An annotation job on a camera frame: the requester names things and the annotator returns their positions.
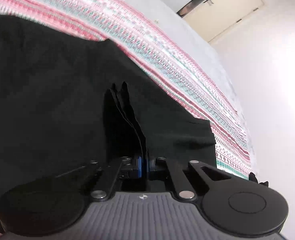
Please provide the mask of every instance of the black cloth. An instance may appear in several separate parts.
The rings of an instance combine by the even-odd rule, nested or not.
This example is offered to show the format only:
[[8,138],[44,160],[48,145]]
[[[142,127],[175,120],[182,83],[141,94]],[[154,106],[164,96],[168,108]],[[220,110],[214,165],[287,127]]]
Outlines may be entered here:
[[209,122],[189,114],[111,40],[0,16],[0,195],[129,152],[216,166],[214,144]]

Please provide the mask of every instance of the bed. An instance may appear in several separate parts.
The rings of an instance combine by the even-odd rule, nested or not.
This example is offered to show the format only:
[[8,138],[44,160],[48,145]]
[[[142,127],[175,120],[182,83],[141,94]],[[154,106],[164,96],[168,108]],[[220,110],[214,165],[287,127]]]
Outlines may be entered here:
[[160,0],[0,0],[15,15],[83,39],[111,39],[171,98],[211,123],[217,167],[248,178],[255,156],[214,49]]

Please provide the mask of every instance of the cream door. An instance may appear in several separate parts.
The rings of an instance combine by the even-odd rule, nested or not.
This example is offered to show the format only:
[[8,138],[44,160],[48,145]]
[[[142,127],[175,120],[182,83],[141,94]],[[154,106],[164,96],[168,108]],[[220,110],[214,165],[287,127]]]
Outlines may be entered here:
[[263,5],[262,0],[208,0],[183,19],[206,41]]

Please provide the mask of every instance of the round black pad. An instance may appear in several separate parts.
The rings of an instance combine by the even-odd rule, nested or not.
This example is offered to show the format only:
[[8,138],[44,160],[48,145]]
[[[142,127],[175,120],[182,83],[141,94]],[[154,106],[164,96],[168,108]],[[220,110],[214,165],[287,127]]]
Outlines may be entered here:
[[205,194],[201,208],[216,227],[243,237],[278,231],[289,211],[286,200],[276,191],[254,182],[235,180],[215,182],[215,187]]
[[69,227],[84,208],[78,192],[9,191],[0,198],[0,221],[6,231],[44,236]]

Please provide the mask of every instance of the black towel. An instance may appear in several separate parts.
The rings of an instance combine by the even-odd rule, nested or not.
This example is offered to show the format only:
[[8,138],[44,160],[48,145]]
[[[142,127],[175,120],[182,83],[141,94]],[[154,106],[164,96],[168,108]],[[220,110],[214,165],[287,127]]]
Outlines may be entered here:
[[111,40],[87,41],[0,16],[0,194],[78,163],[105,162],[109,151],[142,150],[138,140],[116,153],[113,138],[106,138],[113,120],[103,113],[113,95],[127,138],[131,119],[151,156],[216,166],[209,121],[189,114]]

